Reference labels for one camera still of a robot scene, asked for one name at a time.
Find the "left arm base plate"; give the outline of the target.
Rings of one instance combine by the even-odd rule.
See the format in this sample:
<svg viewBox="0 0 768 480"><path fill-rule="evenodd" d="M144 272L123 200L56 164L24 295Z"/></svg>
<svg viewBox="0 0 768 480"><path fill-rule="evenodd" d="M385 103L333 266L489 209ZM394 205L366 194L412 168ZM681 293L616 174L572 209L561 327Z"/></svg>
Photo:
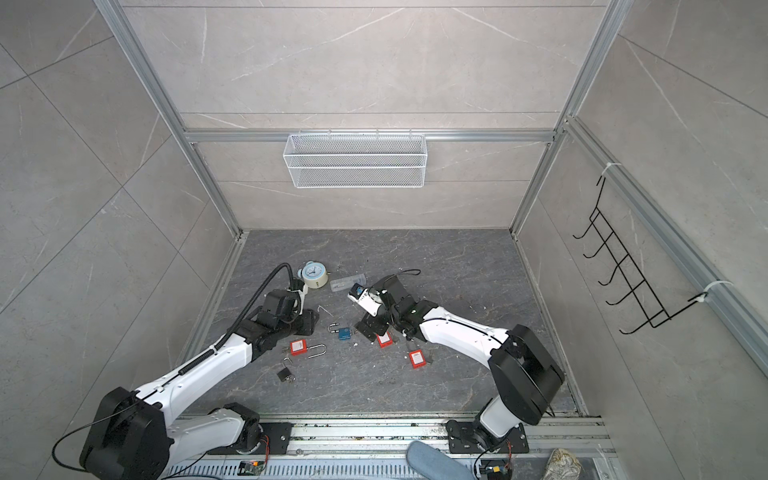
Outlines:
<svg viewBox="0 0 768 480"><path fill-rule="evenodd" d="M208 455L285 455L291 440L294 424L290 422L260 423L240 440L230 446L218 447L207 452Z"/></svg>

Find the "blue padlock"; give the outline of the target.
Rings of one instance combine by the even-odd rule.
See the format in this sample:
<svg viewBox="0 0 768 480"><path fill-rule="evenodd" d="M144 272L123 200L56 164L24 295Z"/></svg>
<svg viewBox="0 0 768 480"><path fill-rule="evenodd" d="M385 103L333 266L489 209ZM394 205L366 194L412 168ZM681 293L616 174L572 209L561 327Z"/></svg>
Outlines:
<svg viewBox="0 0 768 480"><path fill-rule="evenodd" d="M329 333L336 334L337 338L341 341L350 340L352 337L352 330L350 327L342 327L337 323L332 323L327 327Z"/></svg>

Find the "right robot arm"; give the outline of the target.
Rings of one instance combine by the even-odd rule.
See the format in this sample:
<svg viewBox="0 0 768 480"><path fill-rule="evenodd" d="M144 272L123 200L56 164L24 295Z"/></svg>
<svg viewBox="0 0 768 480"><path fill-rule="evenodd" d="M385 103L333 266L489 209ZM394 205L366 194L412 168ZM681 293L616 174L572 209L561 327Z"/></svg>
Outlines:
<svg viewBox="0 0 768 480"><path fill-rule="evenodd" d="M348 298L365 311L355 328L367 339L375 341L392 328L408 340L449 347L489 369L497 395L470 426L447 424L450 437L472 448L493 451L519 440L525 424L540 422L565 381L562 368L528 327L486 326L417 300L396 274L371 286L356 283Z"/></svg>

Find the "small black padlock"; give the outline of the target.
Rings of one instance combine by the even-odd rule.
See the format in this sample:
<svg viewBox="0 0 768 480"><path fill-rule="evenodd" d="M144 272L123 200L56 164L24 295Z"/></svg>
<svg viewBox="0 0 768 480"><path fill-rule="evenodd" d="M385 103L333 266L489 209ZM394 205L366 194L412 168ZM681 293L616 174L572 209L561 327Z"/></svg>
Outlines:
<svg viewBox="0 0 768 480"><path fill-rule="evenodd" d="M290 370L290 365L293 361L290 358L284 358L281 361L281 369L277 372L277 376L281 382L293 383L296 380L295 375Z"/></svg>

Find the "patterned shoe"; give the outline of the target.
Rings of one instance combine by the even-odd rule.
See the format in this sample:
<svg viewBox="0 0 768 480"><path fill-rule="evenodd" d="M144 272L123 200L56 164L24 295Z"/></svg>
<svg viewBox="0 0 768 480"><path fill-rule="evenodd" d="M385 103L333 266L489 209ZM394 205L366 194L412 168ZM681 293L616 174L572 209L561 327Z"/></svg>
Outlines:
<svg viewBox="0 0 768 480"><path fill-rule="evenodd" d="M547 461L542 480L578 480L582 465L570 451L554 449Z"/></svg>

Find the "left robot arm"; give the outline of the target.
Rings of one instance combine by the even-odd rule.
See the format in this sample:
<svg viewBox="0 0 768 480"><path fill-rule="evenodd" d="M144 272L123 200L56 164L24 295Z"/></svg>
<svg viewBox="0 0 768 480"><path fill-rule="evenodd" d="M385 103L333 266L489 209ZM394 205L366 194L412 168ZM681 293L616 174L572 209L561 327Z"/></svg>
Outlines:
<svg viewBox="0 0 768 480"><path fill-rule="evenodd" d="M220 448L250 454L268 445L255 411L231 402L194 419L182 413L226 377L291 335L313 333L303 270L278 264L231 326L193 359L135 390L101 400L74 471L99 479L158 479L169 467Z"/></svg>

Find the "red padlock long shackle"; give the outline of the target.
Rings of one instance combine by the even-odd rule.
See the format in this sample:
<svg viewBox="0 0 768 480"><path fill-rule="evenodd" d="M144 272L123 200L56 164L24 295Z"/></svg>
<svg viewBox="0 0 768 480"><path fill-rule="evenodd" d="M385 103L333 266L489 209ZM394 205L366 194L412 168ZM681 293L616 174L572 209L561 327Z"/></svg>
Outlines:
<svg viewBox="0 0 768 480"><path fill-rule="evenodd" d="M317 358L327 353L327 347L324 344L309 345L305 339L292 341L289 345L291 356L305 355L308 359Z"/></svg>

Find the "silver hex key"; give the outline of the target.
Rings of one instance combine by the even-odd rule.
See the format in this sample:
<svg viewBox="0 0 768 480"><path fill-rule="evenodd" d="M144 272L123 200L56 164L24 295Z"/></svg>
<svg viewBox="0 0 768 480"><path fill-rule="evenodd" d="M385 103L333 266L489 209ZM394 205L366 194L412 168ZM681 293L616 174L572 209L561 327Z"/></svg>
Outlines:
<svg viewBox="0 0 768 480"><path fill-rule="evenodd" d="M333 313L331 313L329 310L327 310L327 309L326 309L325 307L323 307L322 305L318 305L318 311L322 311L322 312L324 312L325 314L327 314L328 316L330 316L330 317L332 317L332 318L333 318L333 317L335 317L335 316L333 315Z"/></svg>

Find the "aluminium rail front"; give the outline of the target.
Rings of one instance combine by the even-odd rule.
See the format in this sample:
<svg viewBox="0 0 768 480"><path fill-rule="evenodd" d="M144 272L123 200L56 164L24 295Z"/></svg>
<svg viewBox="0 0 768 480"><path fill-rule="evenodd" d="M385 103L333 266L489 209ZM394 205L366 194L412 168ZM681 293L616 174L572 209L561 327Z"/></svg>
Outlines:
<svg viewBox="0 0 768 480"><path fill-rule="evenodd" d="M448 433L450 420L469 423L469 413L395 413L388 417L363 414L266 414L261 428L270 440L272 457L303 459L394 459L408 445L421 441L452 457L472 459L483 448ZM519 447L518 458L547 457L562 448L586 458L615 458L616 448L600 418L545 416L537 425L516 429L488 458L505 458L508 446Z"/></svg>

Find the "blue slipper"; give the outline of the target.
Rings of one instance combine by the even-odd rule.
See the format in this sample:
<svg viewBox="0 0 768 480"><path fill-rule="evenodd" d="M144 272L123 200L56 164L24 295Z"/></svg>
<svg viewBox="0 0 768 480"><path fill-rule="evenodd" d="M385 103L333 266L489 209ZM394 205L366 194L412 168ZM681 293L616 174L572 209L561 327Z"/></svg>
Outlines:
<svg viewBox="0 0 768 480"><path fill-rule="evenodd" d="M407 464L426 479L476 479L465 465L421 441L414 441L408 446L405 458Z"/></svg>

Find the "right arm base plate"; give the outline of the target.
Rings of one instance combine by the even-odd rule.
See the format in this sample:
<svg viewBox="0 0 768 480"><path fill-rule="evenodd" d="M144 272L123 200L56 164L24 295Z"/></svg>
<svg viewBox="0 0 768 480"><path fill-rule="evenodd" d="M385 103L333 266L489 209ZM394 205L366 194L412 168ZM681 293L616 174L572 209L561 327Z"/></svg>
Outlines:
<svg viewBox="0 0 768 480"><path fill-rule="evenodd" d="M480 454L484 451L524 454L530 451L527 435L521 423L504 437L495 437L478 422L455 419L445 423L448 449L451 454Z"/></svg>

